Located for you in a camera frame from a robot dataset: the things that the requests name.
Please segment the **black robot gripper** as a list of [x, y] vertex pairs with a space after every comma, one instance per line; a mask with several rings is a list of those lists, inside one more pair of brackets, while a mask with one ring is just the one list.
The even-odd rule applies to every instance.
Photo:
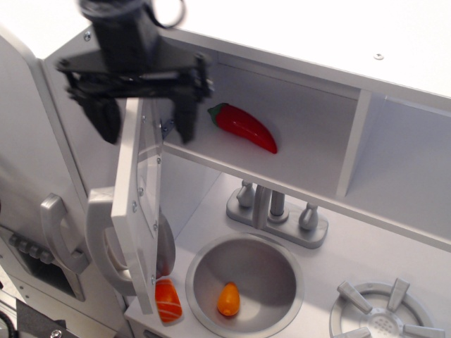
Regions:
[[152, 97], [174, 100], [175, 128], [183, 144], [191, 142], [197, 102], [213, 93], [209, 58], [169, 44], [148, 10], [90, 20], [99, 49], [62, 58], [56, 68], [102, 139], [118, 141], [121, 113], [114, 99]]

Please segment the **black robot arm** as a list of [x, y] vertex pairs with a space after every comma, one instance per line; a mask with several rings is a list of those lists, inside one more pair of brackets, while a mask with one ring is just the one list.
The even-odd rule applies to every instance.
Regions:
[[202, 53], [173, 46], [150, 1], [80, 1], [92, 23], [99, 50], [62, 58], [56, 68], [67, 92], [108, 143], [121, 130], [117, 99], [155, 98], [173, 102], [173, 120], [183, 143], [194, 139], [197, 107], [213, 93], [211, 61]]

